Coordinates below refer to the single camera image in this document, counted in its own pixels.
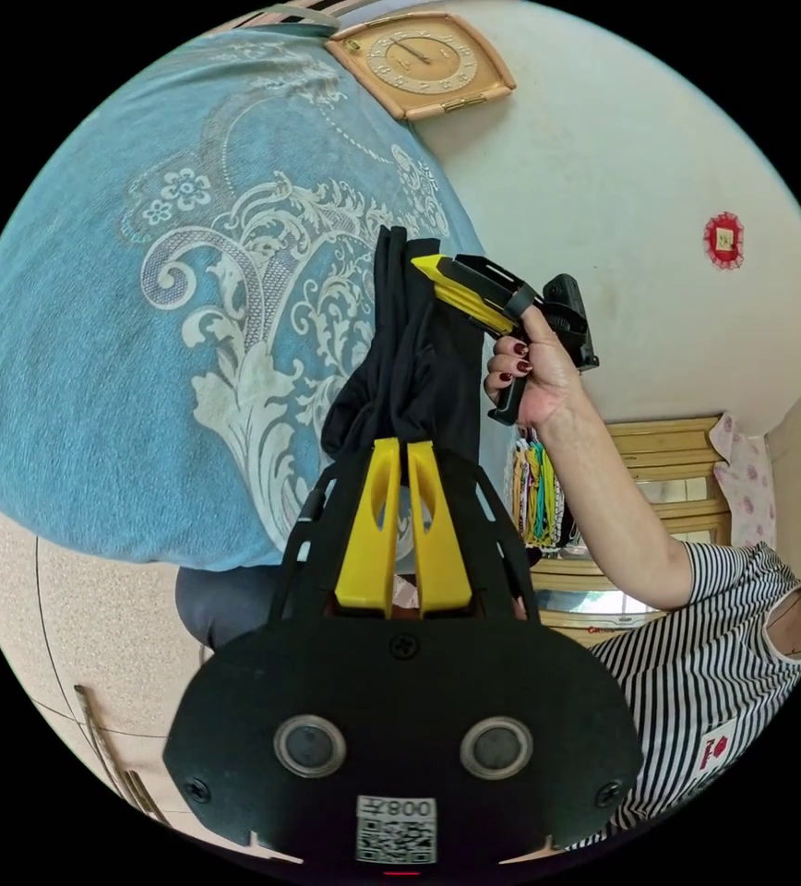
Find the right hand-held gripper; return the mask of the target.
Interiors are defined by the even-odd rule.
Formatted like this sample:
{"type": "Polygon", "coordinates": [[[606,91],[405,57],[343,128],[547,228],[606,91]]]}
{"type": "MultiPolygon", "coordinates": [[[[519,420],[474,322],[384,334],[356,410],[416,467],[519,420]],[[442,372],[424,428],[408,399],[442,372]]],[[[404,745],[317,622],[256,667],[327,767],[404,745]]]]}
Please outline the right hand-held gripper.
{"type": "MultiPolygon", "coordinates": [[[[538,306],[541,297],[530,284],[482,256],[422,256],[412,258],[411,264],[431,281],[438,300],[491,339],[517,341],[532,357],[532,341],[521,317],[526,308],[538,306]]],[[[532,388],[527,377],[516,378],[497,395],[489,417],[504,425],[529,425],[524,395],[532,388]]]]}

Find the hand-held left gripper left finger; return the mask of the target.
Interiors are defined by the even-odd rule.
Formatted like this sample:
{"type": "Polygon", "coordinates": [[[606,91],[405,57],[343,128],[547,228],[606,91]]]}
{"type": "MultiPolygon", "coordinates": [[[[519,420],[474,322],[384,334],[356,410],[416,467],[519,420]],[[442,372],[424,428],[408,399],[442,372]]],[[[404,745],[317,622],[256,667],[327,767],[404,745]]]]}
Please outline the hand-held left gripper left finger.
{"type": "Polygon", "coordinates": [[[335,588],[340,608],[390,617],[399,501],[400,443],[396,438],[379,439],[367,465],[335,588]]]}

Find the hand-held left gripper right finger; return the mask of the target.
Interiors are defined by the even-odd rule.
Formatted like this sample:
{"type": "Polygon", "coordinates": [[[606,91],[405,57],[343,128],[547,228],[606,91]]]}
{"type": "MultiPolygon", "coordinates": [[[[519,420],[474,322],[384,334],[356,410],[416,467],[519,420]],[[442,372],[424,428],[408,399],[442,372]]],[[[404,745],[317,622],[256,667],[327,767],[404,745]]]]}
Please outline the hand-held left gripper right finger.
{"type": "Polygon", "coordinates": [[[407,447],[415,578],[421,618],[466,609],[472,588],[433,444],[407,447]]]}

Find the person's right hand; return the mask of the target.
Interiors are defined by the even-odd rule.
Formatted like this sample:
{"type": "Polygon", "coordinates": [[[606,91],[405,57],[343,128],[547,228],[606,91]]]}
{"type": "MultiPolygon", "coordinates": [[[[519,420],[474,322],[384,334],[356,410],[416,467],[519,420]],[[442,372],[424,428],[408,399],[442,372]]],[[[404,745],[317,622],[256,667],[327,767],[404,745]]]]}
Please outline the person's right hand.
{"type": "Polygon", "coordinates": [[[584,395],[580,373],[551,330],[540,309],[528,307],[522,315],[526,338],[505,336],[495,341],[486,363],[484,392],[493,402],[516,380],[523,380],[518,426],[540,430],[584,395]]]}

